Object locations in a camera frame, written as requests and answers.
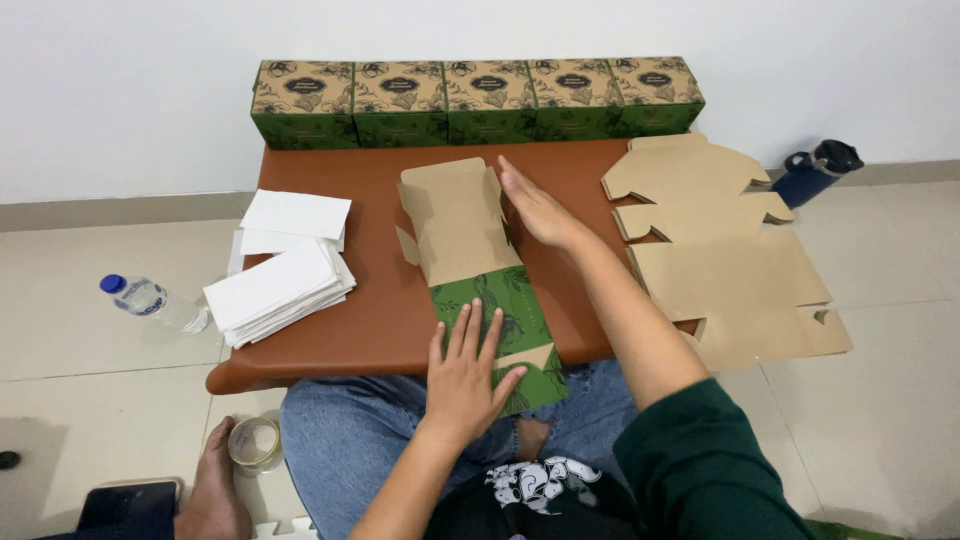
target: white wall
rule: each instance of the white wall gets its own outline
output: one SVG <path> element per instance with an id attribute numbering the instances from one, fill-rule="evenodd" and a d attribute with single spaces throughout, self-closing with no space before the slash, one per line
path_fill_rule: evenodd
<path id="1" fill-rule="evenodd" d="M 0 203 L 251 189 L 260 59 L 682 55 L 700 129 L 776 166 L 960 158 L 960 1 L 0 0 Z"/>

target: tape roll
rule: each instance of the tape roll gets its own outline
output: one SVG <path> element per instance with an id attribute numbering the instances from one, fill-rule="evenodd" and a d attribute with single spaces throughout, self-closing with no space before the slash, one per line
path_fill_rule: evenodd
<path id="1" fill-rule="evenodd" d="M 241 472 L 250 476 L 272 471 L 283 460 L 280 428 L 273 420 L 258 416 L 233 427 L 228 449 Z"/>

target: hand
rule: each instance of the hand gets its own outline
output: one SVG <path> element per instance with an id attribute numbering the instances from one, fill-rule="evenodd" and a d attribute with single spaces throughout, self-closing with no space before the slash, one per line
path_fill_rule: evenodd
<path id="1" fill-rule="evenodd" d="M 523 225 L 537 240 L 568 250 L 584 233 L 591 233 L 553 197 L 520 174 L 506 158 L 500 156 L 497 159 L 503 169 L 500 173 L 503 191 L 520 213 Z"/>
<path id="2" fill-rule="evenodd" d="M 490 427 L 527 372 L 526 367 L 514 368 L 491 390 L 491 370 L 503 324 L 503 309 L 498 307 L 494 312 L 478 355 L 482 318 L 479 298 L 474 298 L 472 305 L 464 304 L 446 346 L 446 358 L 441 350 L 443 322 L 437 325 L 430 340 L 426 414 L 417 431 L 449 443 L 457 454 Z"/>

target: foot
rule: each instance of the foot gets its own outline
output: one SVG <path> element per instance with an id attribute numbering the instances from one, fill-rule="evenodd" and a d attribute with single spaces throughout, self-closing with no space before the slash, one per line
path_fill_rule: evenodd
<path id="1" fill-rule="evenodd" d="M 536 418 L 517 418 L 516 437 L 519 442 L 516 445 L 516 460 L 533 461 L 537 459 L 549 432 L 550 424 L 547 422 L 542 422 Z"/>
<path id="2" fill-rule="evenodd" d="M 227 450 L 232 429 L 233 419 L 227 416 L 206 439 L 193 495 L 174 520 L 175 540 L 250 539 L 250 512 L 233 489 L 233 466 Z"/>

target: stack of white paper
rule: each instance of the stack of white paper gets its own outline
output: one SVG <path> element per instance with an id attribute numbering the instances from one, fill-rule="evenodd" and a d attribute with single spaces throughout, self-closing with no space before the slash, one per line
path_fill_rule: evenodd
<path id="1" fill-rule="evenodd" d="M 283 253 L 311 238 L 329 240 L 343 253 L 349 210 L 349 199 L 257 189 L 240 222 L 240 254 Z"/>
<path id="2" fill-rule="evenodd" d="M 239 349 L 314 311 L 343 302 L 355 285 L 330 242 L 308 239 L 204 287 L 204 294 L 227 344 Z"/>

